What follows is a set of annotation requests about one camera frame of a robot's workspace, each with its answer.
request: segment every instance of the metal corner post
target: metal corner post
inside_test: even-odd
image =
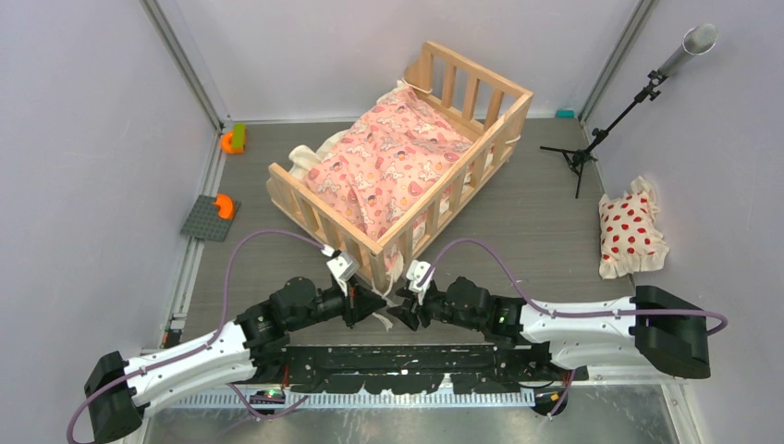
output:
[[[166,19],[164,11],[158,3],[158,0],[139,0],[139,3],[141,3],[141,6],[144,7],[144,10],[147,12],[147,16],[150,18],[151,23],[158,30],[158,33],[160,34],[166,49],[168,49],[169,54],[172,56],[172,59],[179,68],[179,71],[182,73],[182,76],[185,78],[185,82],[188,83],[188,86],[193,92],[193,95],[196,96],[196,100],[204,110],[207,118],[210,119],[210,123],[212,123],[216,131],[221,131],[224,127],[223,120],[220,118],[220,116],[218,116],[218,113],[215,110],[210,97],[207,95],[207,92],[204,90],[202,83],[199,81],[199,77],[196,75],[196,71],[193,69],[193,65],[188,60],[188,56],[185,54],[185,50],[183,50],[182,45],[179,43],[179,40],[175,35],[171,24]]]
[[[605,67],[602,68],[602,72],[599,74],[596,84],[594,84],[591,93],[588,95],[588,100],[585,101],[585,106],[582,107],[582,110],[578,115],[582,125],[585,125],[588,121],[588,117],[594,112],[596,105],[598,105],[599,100],[602,98],[602,94],[605,93],[607,85],[612,81],[616,71],[618,71],[621,63],[623,63],[623,59],[626,58],[626,54],[634,45],[634,41],[637,40],[637,36],[645,26],[645,22],[648,20],[648,17],[651,15],[651,12],[654,10],[657,3],[658,0],[639,0],[637,2],[637,6],[631,13],[629,22],[626,23],[626,27],[623,29],[615,49],[613,49],[612,54],[610,54],[610,57],[607,59]]]

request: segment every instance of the white pillow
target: white pillow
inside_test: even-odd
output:
[[[611,201],[607,195],[599,201],[602,260],[599,275],[618,278],[637,271],[655,271],[664,267],[669,247],[654,227],[659,212],[656,193],[642,177],[631,183],[632,194]]]

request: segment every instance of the wooden crib rail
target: wooden crib rail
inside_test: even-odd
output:
[[[375,276],[384,269],[384,249],[359,228],[354,227],[328,204],[294,179],[278,164],[269,166],[267,190],[273,203],[315,239],[341,251],[349,252],[360,262],[364,276]]]
[[[531,100],[518,100],[509,110],[490,126],[454,165],[411,207],[404,217],[387,231],[378,243],[385,249],[397,243],[407,267],[410,259],[418,257],[433,242],[436,236],[459,213],[460,209],[483,187],[496,171],[512,155],[515,139],[520,135]],[[493,161],[485,168],[487,156]],[[468,189],[463,190],[466,176],[471,172]],[[441,215],[441,197],[450,188],[449,209]],[[411,241],[415,230],[414,223],[422,215],[424,234],[414,245]]]
[[[432,94],[418,92],[417,95],[438,110],[456,130],[472,142],[479,139],[486,130],[496,123],[504,95],[509,95],[517,100],[530,100],[533,97],[532,92],[514,81],[499,76],[490,69],[436,42],[425,42],[423,44],[419,58],[406,69],[404,75],[406,81],[422,90],[432,90],[434,57],[444,59],[447,65],[441,99]],[[453,106],[455,78],[457,78],[458,69],[462,69],[468,74],[462,109],[457,109]],[[476,109],[476,97],[481,82],[485,82],[493,88],[484,124],[473,118]]]

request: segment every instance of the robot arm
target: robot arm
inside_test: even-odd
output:
[[[253,305],[226,323],[211,347],[189,357],[146,371],[153,364],[200,348],[214,332],[127,361],[118,351],[102,357],[85,385],[88,397],[115,379],[142,371],[88,407],[95,442],[122,438],[138,428],[143,418],[206,389],[249,379],[269,380],[283,364],[282,349],[289,343],[290,331],[338,316],[347,327],[353,327],[386,306],[353,276],[355,263],[350,256],[335,252],[327,265],[333,274],[331,288],[317,289],[309,279],[294,277],[268,301]]]
[[[271,381],[286,360],[283,349],[289,343],[288,332],[338,316],[347,327],[353,327],[386,306],[382,298],[361,286],[353,276],[356,263],[350,256],[334,252],[327,265],[333,276],[331,288],[320,290],[309,279],[294,277],[268,301],[253,305],[225,324],[212,346],[204,350],[196,352],[214,333],[127,361],[118,351],[101,358],[85,385],[88,398],[125,375],[139,374],[97,396],[89,405],[95,442],[122,438],[138,428],[144,417],[205,389],[248,380]],[[546,347],[547,352],[537,358],[537,363],[559,373],[584,365],[647,361],[673,376],[710,375],[704,317],[550,316],[534,310],[522,298],[491,295],[465,277],[459,277],[446,291],[429,280],[419,285],[428,268],[427,263],[412,265],[407,275],[408,287],[398,291],[404,303],[387,310],[413,330],[419,325],[428,327],[435,320],[482,332],[485,340],[499,349],[539,344],[537,347]],[[571,314],[597,309],[697,309],[655,287],[640,287],[636,296],[615,301],[539,305]],[[188,352],[192,355],[168,365],[153,366]]]
[[[662,373],[710,377],[704,317],[683,315],[560,317],[534,310],[522,298],[494,296],[465,277],[446,291],[419,285],[430,266],[415,261],[398,290],[403,304],[387,309],[412,330],[440,321],[479,331],[499,348],[548,344],[550,363],[573,370],[585,365],[652,364]],[[700,310],[657,287],[641,286],[633,297],[582,303],[536,302],[551,314],[622,313],[631,310]]]

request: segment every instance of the gray lego baseplate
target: gray lego baseplate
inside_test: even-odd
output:
[[[214,205],[215,197],[201,195],[196,199],[188,218],[185,220],[180,233],[193,236],[197,239],[222,242],[226,239],[228,229],[231,228],[234,217],[237,217],[240,201],[234,203],[234,217],[223,219],[218,215],[218,207]]]

